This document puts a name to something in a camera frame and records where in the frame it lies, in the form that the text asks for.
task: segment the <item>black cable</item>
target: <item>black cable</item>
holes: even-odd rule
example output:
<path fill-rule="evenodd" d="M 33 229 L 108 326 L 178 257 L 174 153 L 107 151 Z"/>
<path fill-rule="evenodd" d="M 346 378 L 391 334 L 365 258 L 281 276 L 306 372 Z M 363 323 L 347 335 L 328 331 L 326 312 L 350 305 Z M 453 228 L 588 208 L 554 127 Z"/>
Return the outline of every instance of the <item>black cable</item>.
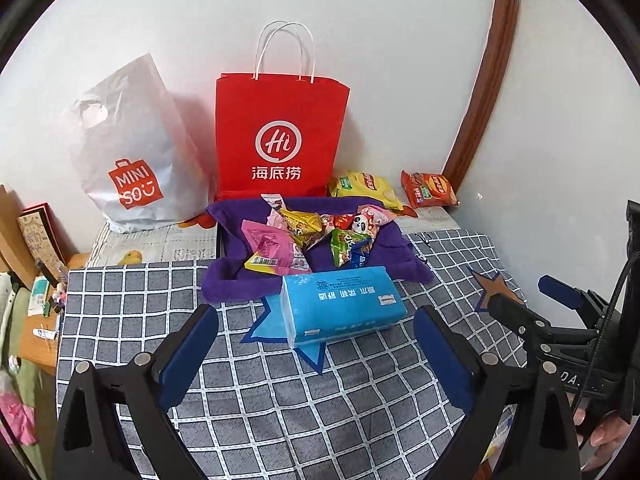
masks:
<path fill-rule="evenodd" d="M 18 453 L 18 455 L 20 455 L 20 459 L 22 460 L 22 463 L 27 465 L 27 467 L 31 471 L 31 474 L 35 478 L 35 480 L 42 480 L 40 478 L 40 475 L 36 471 L 35 466 L 33 465 L 33 463 L 31 463 L 31 460 L 29 460 L 29 458 L 27 457 L 27 454 L 22 449 L 22 446 L 20 445 L 20 442 L 18 441 L 17 437 L 14 435 L 14 432 L 9 427 L 9 423 L 6 421 L 6 418 L 4 418 L 4 413 L 2 412 L 2 410 L 0 410 L 0 424 L 6 431 L 7 435 L 9 435 L 9 439 L 11 440 L 12 444 L 14 444 L 15 450 Z"/>
<path fill-rule="evenodd" d="M 611 321 L 611 317 L 613 316 L 613 311 L 616 309 L 616 303 L 618 302 L 618 298 L 620 296 L 620 292 L 622 291 L 622 286 L 625 284 L 627 277 L 629 276 L 629 272 L 631 272 L 631 267 L 633 264 L 638 261 L 640 258 L 640 251 L 631 255 L 631 257 L 626 261 L 625 266 L 622 268 L 622 272 L 620 272 L 620 276 L 618 277 L 618 282 L 616 283 L 615 288 L 613 289 L 613 294 L 611 295 L 611 299 L 609 300 L 609 307 L 607 308 L 607 313 L 604 316 L 604 320 L 602 321 L 602 326 L 600 327 L 600 332 L 598 333 L 598 337 L 596 338 L 596 343 L 593 347 L 593 352 L 591 353 L 591 357 L 589 359 L 589 365 L 587 366 L 587 373 L 578 389 L 578 393 L 574 397 L 574 402 L 571 403 L 571 411 L 572 414 L 575 415 L 575 412 L 578 410 L 578 406 L 580 406 L 580 402 L 582 397 L 584 396 L 584 391 L 587 389 L 587 384 L 589 383 L 589 378 L 591 377 L 591 372 L 593 372 L 593 367 L 596 360 L 596 354 L 600 349 L 600 345 L 602 343 L 602 339 L 604 338 L 604 334 L 607 331 L 607 327 Z"/>

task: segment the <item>blue star shape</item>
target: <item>blue star shape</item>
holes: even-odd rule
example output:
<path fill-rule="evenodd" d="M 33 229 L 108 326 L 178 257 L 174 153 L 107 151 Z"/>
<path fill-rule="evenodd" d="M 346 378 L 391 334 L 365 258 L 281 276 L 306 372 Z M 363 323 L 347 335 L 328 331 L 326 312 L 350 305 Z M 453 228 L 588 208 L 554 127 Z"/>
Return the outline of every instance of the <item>blue star shape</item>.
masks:
<path fill-rule="evenodd" d="M 262 298 L 264 312 L 251 326 L 249 331 L 241 339 L 242 343 L 287 343 L 287 330 L 284 325 L 282 309 L 280 308 L 280 295 L 266 296 Z M 298 356 L 322 375 L 324 367 L 324 350 L 326 343 L 305 343 L 299 348 L 294 348 Z"/>
<path fill-rule="evenodd" d="M 494 276 L 491 277 L 490 275 L 483 276 L 479 272 L 473 270 L 471 267 L 467 268 L 476 280 L 476 283 L 482 289 L 482 295 L 480 296 L 478 303 L 474 307 L 475 312 L 489 312 L 489 309 L 487 308 L 489 299 L 498 293 L 504 294 L 517 303 L 524 304 L 524 302 L 516 295 L 516 293 L 507 286 L 507 282 L 505 281 L 504 276 L 499 270 L 496 270 Z"/>

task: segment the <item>candy wrapper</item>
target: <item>candy wrapper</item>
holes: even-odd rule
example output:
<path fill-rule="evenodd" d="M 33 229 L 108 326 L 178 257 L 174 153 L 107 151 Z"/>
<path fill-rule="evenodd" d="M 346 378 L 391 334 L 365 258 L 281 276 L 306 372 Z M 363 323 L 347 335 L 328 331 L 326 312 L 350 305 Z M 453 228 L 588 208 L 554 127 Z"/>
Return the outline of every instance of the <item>candy wrapper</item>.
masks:
<path fill-rule="evenodd" d="M 293 239 L 303 249 L 309 247 L 322 234 L 322 222 L 318 213 L 289 211 L 282 208 L 279 214 L 285 219 Z"/>
<path fill-rule="evenodd" d="M 303 211 L 290 211 L 279 194 L 264 194 L 262 198 L 271 206 L 267 225 L 289 231 L 302 249 L 310 249 L 335 228 L 347 229 L 354 215 L 319 215 Z"/>
<path fill-rule="evenodd" d="M 396 218 L 391 211 L 375 205 L 361 205 L 358 214 L 353 218 L 351 229 L 360 234 L 366 234 L 375 240 L 378 230 Z"/>
<path fill-rule="evenodd" d="M 242 232 L 254 251 L 244 264 L 246 269 L 278 276 L 311 272 L 305 255 L 288 231 L 243 220 Z"/>
<path fill-rule="evenodd" d="M 334 265 L 341 267 L 349 264 L 349 269 L 362 267 L 371 251 L 371 237 L 351 230 L 334 229 L 331 232 L 331 252 Z"/>
<path fill-rule="evenodd" d="M 331 196 L 369 196 L 380 200 L 388 209 L 402 210 L 402 204 L 389 183 L 384 178 L 369 173 L 348 171 L 332 179 L 329 184 L 329 194 Z"/>
<path fill-rule="evenodd" d="M 451 184 L 440 174 L 403 171 L 400 181 L 413 208 L 459 204 Z"/>

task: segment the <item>blue gripper pad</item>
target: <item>blue gripper pad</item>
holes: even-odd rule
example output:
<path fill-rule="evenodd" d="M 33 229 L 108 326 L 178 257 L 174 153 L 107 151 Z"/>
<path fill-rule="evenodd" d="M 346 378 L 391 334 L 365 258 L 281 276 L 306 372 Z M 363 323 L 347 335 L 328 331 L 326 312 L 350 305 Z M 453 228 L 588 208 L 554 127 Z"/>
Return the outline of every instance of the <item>blue gripper pad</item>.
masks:
<path fill-rule="evenodd" d="M 475 401 L 474 375 L 480 371 L 478 354 L 463 336 L 450 330 L 432 306 L 416 311 L 414 332 L 449 401 L 468 415 Z"/>
<path fill-rule="evenodd" d="M 204 314 L 184 337 L 180 346 L 175 349 L 171 359 L 160 372 L 158 383 L 161 386 L 161 391 L 158 397 L 158 406 L 162 410 L 167 412 L 182 402 L 217 335 L 218 313 L 214 307 L 207 305 Z"/>
<path fill-rule="evenodd" d="M 572 286 L 552 278 L 548 274 L 538 280 L 538 290 L 545 296 L 556 300 L 558 303 L 572 310 L 580 310 L 582 307 L 582 296 L 580 292 Z"/>

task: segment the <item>metal screw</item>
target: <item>metal screw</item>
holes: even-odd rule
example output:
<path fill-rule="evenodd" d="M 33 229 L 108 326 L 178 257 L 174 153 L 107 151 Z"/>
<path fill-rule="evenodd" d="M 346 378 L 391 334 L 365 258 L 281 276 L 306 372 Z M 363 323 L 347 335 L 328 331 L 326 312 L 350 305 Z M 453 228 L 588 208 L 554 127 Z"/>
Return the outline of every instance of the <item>metal screw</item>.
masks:
<path fill-rule="evenodd" d="M 543 362 L 542 369 L 548 374 L 555 374 L 558 371 L 558 369 L 556 368 L 556 365 L 553 364 L 551 361 Z"/>
<path fill-rule="evenodd" d="M 148 364 L 149 361 L 151 361 L 151 354 L 147 352 L 142 352 L 133 358 L 133 362 L 138 366 L 144 366 Z"/>
<path fill-rule="evenodd" d="M 492 354 L 491 352 L 485 352 L 482 354 L 482 362 L 489 366 L 495 366 L 498 364 L 498 356 L 496 354 Z"/>
<path fill-rule="evenodd" d="M 80 361 L 76 365 L 76 372 L 84 374 L 89 369 L 89 361 Z"/>

